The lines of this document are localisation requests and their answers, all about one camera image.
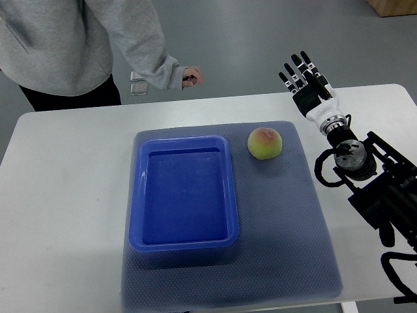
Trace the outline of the grey sweatshirt sleeve forearm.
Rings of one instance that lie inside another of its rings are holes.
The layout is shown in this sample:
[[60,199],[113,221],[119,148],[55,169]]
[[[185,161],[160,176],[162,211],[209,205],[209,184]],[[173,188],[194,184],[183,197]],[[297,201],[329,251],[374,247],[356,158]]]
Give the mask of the grey sweatshirt sleeve forearm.
[[162,90],[182,89],[185,67],[169,55],[151,1],[101,1],[96,15],[126,61],[147,82]]

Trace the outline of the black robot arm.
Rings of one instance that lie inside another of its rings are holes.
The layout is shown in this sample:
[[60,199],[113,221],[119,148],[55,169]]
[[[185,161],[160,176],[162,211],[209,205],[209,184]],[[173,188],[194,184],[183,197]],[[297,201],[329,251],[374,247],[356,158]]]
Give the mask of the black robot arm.
[[323,130],[330,148],[316,159],[316,179],[328,188],[347,186],[349,203],[378,231],[383,246],[399,232],[416,248],[416,165],[374,132],[360,141],[348,122]]

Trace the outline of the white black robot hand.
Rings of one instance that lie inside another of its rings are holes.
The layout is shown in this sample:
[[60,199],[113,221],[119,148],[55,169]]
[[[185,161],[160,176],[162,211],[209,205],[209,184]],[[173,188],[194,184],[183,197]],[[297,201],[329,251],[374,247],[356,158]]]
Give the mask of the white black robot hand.
[[336,92],[307,53],[293,54],[291,61],[291,65],[284,64],[285,72],[278,76],[292,94],[299,112],[325,136],[337,127],[347,126],[348,119],[339,110]]

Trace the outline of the person's hand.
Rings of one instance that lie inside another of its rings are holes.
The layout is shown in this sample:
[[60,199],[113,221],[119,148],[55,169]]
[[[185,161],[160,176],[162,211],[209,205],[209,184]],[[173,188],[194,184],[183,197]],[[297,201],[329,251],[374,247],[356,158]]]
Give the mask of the person's hand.
[[182,74],[182,88],[203,83],[203,74],[199,67],[186,67]]

